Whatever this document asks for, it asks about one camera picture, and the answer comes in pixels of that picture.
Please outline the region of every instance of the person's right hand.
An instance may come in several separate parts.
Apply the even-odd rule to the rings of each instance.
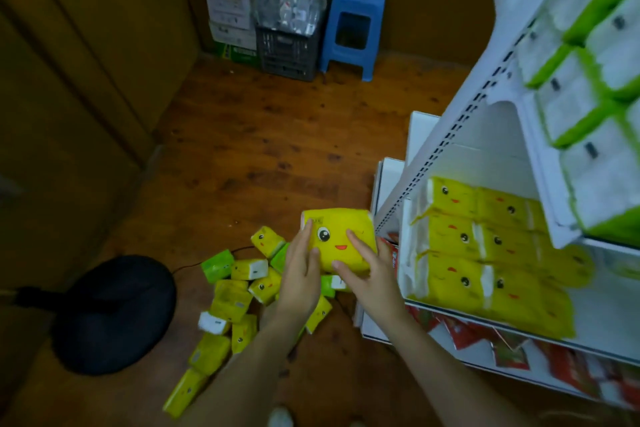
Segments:
[[[367,278],[358,277],[341,261],[333,261],[333,269],[356,294],[364,310],[387,333],[397,322],[408,317],[404,299],[396,282],[392,267],[391,251],[382,238],[376,238],[378,254],[351,231],[347,237],[362,258],[367,261],[371,273]]]

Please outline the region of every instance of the black plastic crate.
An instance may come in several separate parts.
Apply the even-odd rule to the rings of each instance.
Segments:
[[[324,14],[313,35],[256,25],[255,36],[262,70],[294,80],[313,81],[321,47],[323,21]]]

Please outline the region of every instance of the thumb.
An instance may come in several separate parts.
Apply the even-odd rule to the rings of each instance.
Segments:
[[[317,246],[309,252],[307,277],[317,277],[320,280],[320,250]]]
[[[340,260],[332,261],[333,270],[340,276],[344,283],[355,293],[358,294],[364,286],[364,280],[358,277],[344,262]]]

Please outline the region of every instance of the power cord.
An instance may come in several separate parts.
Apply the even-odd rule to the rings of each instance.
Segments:
[[[250,246],[243,246],[240,248],[236,248],[235,250],[231,250],[231,255],[237,253],[237,252],[241,252],[242,250],[248,250],[249,248],[255,248],[253,245]],[[198,262],[197,264],[193,264],[193,265],[185,265],[182,267],[178,267],[177,269],[175,269],[173,272],[171,272],[171,275],[175,275],[176,273],[178,273],[180,270],[184,270],[184,269],[189,269],[191,267],[197,267],[198,265],[200,265],[202,262]]]

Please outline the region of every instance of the white shoe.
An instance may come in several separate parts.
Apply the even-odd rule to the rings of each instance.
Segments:
[[[293,418],[285,407],[275,407],[269,415],[267,427],[293,427]]]

